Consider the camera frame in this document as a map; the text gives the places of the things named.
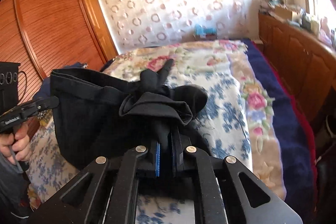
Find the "person left hand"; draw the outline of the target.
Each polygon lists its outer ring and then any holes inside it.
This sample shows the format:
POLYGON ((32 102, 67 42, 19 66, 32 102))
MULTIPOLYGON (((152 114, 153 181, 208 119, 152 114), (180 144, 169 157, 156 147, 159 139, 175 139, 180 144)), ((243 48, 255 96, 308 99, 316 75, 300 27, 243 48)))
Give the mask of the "person left hand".
POLYGON ((29 161, 31 156, 28 124, 23 123, 16 133, 1 134, 1 154, 11 164, 15 161, 29 161))

